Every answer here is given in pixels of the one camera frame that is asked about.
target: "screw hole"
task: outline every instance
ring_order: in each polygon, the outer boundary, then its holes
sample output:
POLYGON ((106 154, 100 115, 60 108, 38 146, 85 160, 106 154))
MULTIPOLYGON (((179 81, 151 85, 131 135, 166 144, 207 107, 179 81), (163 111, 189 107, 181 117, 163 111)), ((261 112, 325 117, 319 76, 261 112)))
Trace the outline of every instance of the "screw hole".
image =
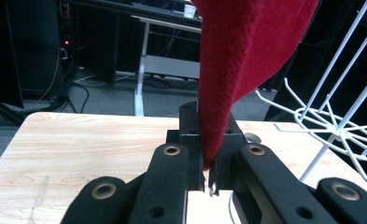
POLYGON ((152 207, 149 211, 150 217, 158 218, 163 217, 165 210, 161 206, 152 207))
POLYGON ((311 219, 313 217, 312 212, 305 207, 298 207, 296 208, 296 212, 300 217, 311 219))
POLYGON ((107 199, 116 192, 116 185, 111 183, 101 183, 98 184, 92 190, 92 197, 96 200, 107 199))
POLYGON ((163 150, 163 154, 165 154, 167 156, 175 156, 179 153, 180 153, 180 148, 178 148, 178 147, 166 147, 163 150))
POLYGON ((249 151, 257 156, 261 156, 265 154, 265 150, 261 147, 249 147, 249 151))
POLYGON ((344 184, 333 184, 332 191, 345 200, 357 201, 360 198, 357 191, 344 184))

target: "black cable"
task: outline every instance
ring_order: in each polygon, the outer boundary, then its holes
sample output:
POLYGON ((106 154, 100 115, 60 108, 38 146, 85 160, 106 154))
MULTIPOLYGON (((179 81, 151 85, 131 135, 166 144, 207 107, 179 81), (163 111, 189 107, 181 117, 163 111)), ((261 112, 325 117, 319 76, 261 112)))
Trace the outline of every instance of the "black cable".
POLYGON ((90 98, 90 92, 87 90, 87 88, 81 86, 80 84, 77 84, 76 82, 73 82, 73 85, 78 86, 81 89, 83 89, 85 92, 87 92, 87 97, 85 98, 84 103, 83 103, 83 105, 81 106, 81 109, 80 109, 80 114, 82 114, 83 110, 84 110, 84 107, 85 107, 85 104, 87 104, 88 98, 90 98))
POLYGON ((70 99, 67 99, 67 104, 73 110, 74 113, 77 113, 76 108, 75 108, 75 106, 73 105, 73 103, 70 99))

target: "red towel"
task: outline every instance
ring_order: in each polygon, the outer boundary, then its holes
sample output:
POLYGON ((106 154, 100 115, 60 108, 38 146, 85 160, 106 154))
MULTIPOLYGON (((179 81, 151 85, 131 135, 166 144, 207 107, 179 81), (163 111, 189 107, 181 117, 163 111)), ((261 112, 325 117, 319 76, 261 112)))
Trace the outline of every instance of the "red towel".
POLYGON ((233 103, 289 59, 318 0, 192 0, 203 17, 198 113, 205 169, 217 156, 233 103))

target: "white desk leg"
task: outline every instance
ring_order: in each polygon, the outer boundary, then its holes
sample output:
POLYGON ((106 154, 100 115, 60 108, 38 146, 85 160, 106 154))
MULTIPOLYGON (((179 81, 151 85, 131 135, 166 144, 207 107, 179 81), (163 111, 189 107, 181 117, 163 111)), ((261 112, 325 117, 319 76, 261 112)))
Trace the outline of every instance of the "white desk leg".
POLYGON ((143 36, 142 55, 140 56, 139 75, 137 80, 137 87, 134 92, 134 114, 138 117, 145 116, 143 107, 142 88, 143 88, 143 75, 145 74, 145 59, 148 49, 149 28, 150 23, 145 22, 145 34, 143 36))

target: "black computer tower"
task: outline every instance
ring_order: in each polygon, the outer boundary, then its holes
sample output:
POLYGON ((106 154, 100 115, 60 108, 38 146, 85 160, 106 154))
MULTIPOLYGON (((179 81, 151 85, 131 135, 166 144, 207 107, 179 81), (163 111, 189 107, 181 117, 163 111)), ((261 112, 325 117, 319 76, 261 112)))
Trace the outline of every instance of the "black computer tower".
POLYGON ((66 97, 75 70, 66 3, 6 3, 23 98, 66 97))

